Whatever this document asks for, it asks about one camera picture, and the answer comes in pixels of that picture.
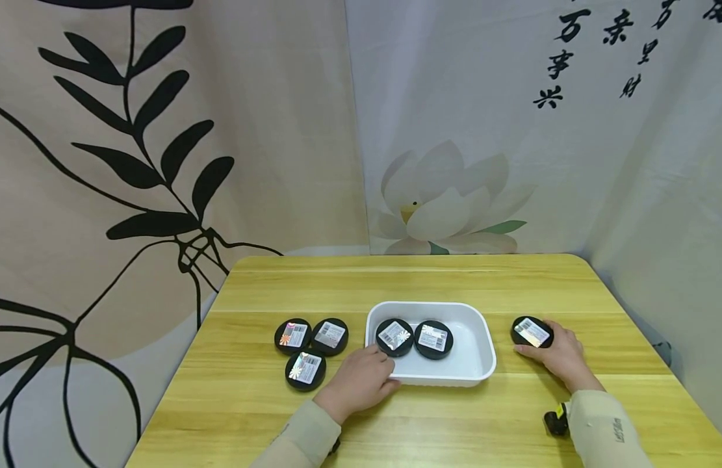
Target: hand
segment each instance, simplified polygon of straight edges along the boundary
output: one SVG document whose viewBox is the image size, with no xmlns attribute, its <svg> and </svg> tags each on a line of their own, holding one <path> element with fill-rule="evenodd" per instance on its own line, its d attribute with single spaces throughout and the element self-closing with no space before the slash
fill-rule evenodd
<svg viewBox="0 0 722 468">
<path fill-rule="evenodd" d="M 544 321 L 553 329 L 553 344 L 550 348 L 518 344 L 514 346 L 514 350 L 546 366 L 546 369 L 563 381 L 571 393 L 577 390 L 605 391 L 584 361 L 584 346 L 576 339 L 574 332 L 551 320 Z"/>
<path fill-rule="evenodd" d="M 313 400 L 342 425 L 352 413 L 374 407 L 400 388 L 399 380 L 389 379 L 393 370 L 394 361 L 376 344 L 355 350 Z"/>
</svg>

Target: beige sleeve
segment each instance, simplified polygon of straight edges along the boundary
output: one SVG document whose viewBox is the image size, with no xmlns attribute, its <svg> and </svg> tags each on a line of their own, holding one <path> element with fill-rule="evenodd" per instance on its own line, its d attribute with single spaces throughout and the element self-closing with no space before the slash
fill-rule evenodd
<svg viewBox="0 0 722 468">
<path fill-rule="evenodd" d="M 312 400 L 303 403 L 251 468 L 318 468 L 340 437 L 338 425 Z"/>
<path fill-rule="evenodd" d="M 577 391 L 568 412 L 571 439 L 584 467 L 652 467 L 626 411 L 611 394 Z"/>
</svg>

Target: white plastic tray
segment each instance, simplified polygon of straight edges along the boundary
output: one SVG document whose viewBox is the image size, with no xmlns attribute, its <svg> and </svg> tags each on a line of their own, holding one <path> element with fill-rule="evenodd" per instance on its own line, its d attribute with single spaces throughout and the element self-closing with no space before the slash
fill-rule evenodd
<svg viewBox="0 0 722 468">
<path fill-rule="evenodd" d="M 493 374 L 496 353 L 480 312 L 461 302 L 399 302 L 376 304 L 366 319 L 366 346 L 376 342 L 376 328 L 387 319 L 403 319 L 415 330 L 420 322 L 438 320 L 452 331 L 454 345 L 444 359 L 426 359 L 415 347 L 394 358 L 390 378 L 408 385 L 475 386 Z"/>
</svg>

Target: wrist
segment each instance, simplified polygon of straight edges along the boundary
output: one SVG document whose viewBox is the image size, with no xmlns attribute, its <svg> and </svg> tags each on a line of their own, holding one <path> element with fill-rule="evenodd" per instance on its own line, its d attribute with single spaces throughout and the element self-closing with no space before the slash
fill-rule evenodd
<svg viewBox="0 0 722 468">
<path fill-rule="evenodd" d="M 345 423 L 345 420 L 351 414 L 346 409 L 346 405 L 342 403 L 342 399 L 338 398 L 338 394 L 331 387 L 321 389 L 313 398 L 313 402 L 339 425 Z"/>
<path fill-rule="evenodd" d="M 579 390 L 605 391 L 605 387 L 589 368 L 568 376 L 563 379 L 563 383 L 572 395 Z"/>
</svg>

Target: black round container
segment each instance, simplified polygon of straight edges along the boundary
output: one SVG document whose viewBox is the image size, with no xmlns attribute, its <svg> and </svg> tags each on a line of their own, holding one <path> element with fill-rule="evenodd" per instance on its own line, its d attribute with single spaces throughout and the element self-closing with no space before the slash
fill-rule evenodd
<svg viewBox="0 0 722 468">
<path fill-rule="evenodd" d="M 436 320 L 426 320 L 415 329 L 415 349 L 428 359 L 444 359 L 454 345 L 449 327 Z"/>
<path fill-rule="evenodd" d="M 412 327 L 399 318 L 384 320 L 376 327 L 376 344 L 390 358 L 400 358 L 412 349 Z"/>
<path fill-rule="evenodd" d="M 511 325 L 511 339 L 515 345 L 549 348 L 553 344 L 553 329 L 538 318 L 523 315 Z"/>
<path fill-rule="evenodd" d="M 302 318 L 284 321 L 275 331 L 275 346 L 282 354 L 290 356 L 311 343 L 311 325 Z"/>
<path fill-rule="evenodd" d="M 336 356 L 348 345 L 348 326 L 339 318 L 327 318 L 316 324 L 311 336 L 311 349 L 321 351 L 327 358 Z"/>
<path fill-rule="evenodd" d="M 298 351 L 288 358 L 285 380 L 298 391 L 311 391 L 322 385 L 327 373 L 327 361 L 321 353 Z"/>
</svg>

